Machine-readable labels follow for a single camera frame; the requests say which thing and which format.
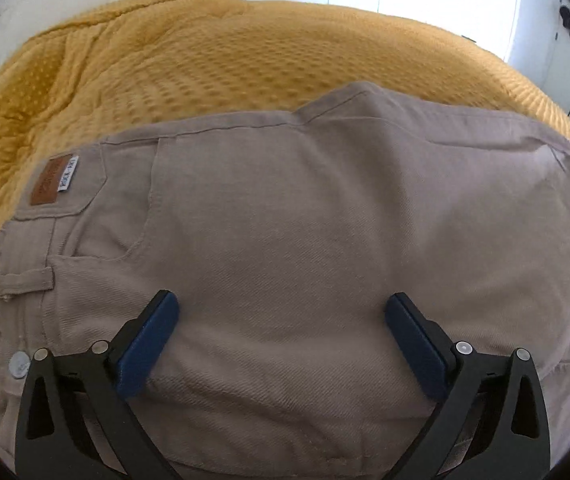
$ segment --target mustard yellow blanket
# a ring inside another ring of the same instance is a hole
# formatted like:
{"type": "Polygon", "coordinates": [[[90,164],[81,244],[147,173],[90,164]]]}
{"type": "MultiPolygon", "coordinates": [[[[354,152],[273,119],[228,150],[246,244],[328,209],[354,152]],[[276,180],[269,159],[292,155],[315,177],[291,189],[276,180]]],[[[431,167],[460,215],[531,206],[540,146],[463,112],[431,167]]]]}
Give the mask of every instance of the mustard yellow blanket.
{"type": "Polygon", "coordinates": [[[38,160],[111,132],[228,110],[292,110],[368,80],[445,104],[570,120],[472,42],[344,7],[124,0],[29,40],[0,70],[0,227],[38,160]]]}

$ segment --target metal screw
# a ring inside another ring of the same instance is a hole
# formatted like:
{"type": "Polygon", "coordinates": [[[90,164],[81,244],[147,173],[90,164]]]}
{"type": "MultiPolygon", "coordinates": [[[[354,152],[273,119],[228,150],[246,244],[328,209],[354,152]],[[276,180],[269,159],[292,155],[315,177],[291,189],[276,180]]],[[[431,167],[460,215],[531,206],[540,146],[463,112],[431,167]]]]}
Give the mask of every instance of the metal screw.
{"type": "Polygon", "coordinates": [[[516,356],[521,360],[521,361],[529,361],[530,360],[530,353],[524,349],[524,348],[519,348],[516,351],[516,356]]]}
{"type": "Polygon", "coordinates": [[[30,357],[23,351],[16,352],[9,359],[9,373],[14,379],[22,379],[30,371],[30,357]]]}
{"type": "Polygon", "coordinates": [[[473,351],[472,345],[470,343],[466,343],[465,341],[459,341],[456,343],[456,350],[459,354],[463,355],[470,355],[473,351]]]}
{"type": "Polygon", "coordinates": [[[110,344],[107,341],[97,341],[92,345],[92,352],[95,354],[104,354],[107,352],[107,349],[110,347],[110,344]]]}
{"type": "Polygon", "coordinates": [[[48,355],[49,352],[47,351],[46,348],[39,348],[34,352],[34,359],[36,359],[36,361],[43,361],[43,359],[48,355]]]}

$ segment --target beige pants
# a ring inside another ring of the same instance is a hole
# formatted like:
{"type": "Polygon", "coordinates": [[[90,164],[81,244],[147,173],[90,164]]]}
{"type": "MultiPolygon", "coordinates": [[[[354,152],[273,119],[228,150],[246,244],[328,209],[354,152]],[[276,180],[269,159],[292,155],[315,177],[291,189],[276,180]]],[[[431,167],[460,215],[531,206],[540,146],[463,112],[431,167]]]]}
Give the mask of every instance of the beige pants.
{"type": "Polygon", "coordinates": [[[383,323],[394,292],[541,377],[569,346],[570,142],[537,121],[355,83],[71,154],[68,189],[34,200],[37,171],[0,233],[8,457],[11,357],[109,340],[160,288],[181,320],[130,405],[187,478],[388,471],[433,408],[383,323]]]}

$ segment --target metal button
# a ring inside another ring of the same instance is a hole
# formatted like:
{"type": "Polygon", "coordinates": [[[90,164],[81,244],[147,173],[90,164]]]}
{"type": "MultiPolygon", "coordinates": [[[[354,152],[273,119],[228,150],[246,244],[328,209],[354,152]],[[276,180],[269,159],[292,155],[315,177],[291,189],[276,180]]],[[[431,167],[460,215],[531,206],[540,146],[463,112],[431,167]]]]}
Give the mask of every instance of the metal button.
{"type": "Polygon", "coordinates": [[[465,341],[459,341],[456,343],[456,350],[459,354],[470,355],[473,351],[472,345],[466,343],[465,341]]]}
{"type": "Polygon", "coordinates": [[[49,352],[47,352],[46,348],[39,348],[34,352],[34,359],[36,359],[36,361],[43,361],[43,359],[48,355],[49,352]]]}
{"type": "Polygon", "coordinates": [[[521,361],[529,361],[530,360],[530,353],[524,349],[524,348],[519,348],[516,351],[516,356],[521,360],[521,361]]]}
{"type": "Polygon", "coordinates": [[[30,357],[23,351],[16,352],[9,359],[9,373],[14,379],[22,379],[30,371],[30,357]]]}
{"type": "Polygon", "coordinates": [[[110,347],[110,344],[107,341],[97,341],[92,345],[92,352],[95,354],[104,354],[107,352],[107,349],[110,347]]]}

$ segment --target white fabric tag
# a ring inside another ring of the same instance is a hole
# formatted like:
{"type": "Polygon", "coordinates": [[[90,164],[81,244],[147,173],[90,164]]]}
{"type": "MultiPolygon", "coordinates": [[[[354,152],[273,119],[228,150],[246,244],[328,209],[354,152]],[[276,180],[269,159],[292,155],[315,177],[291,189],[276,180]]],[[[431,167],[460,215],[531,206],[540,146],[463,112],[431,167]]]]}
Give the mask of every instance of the white fabric tag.
{"type": "Polygon", "coordinates": [[[60,182],[58,183],[59,191],[67,191],[69,182],[71,181],[74,170],[76,169],[76,164],[78,164],[78,155],[69,159],[65,171],[63,171],[63,175],[60,177],[60,182]]]}

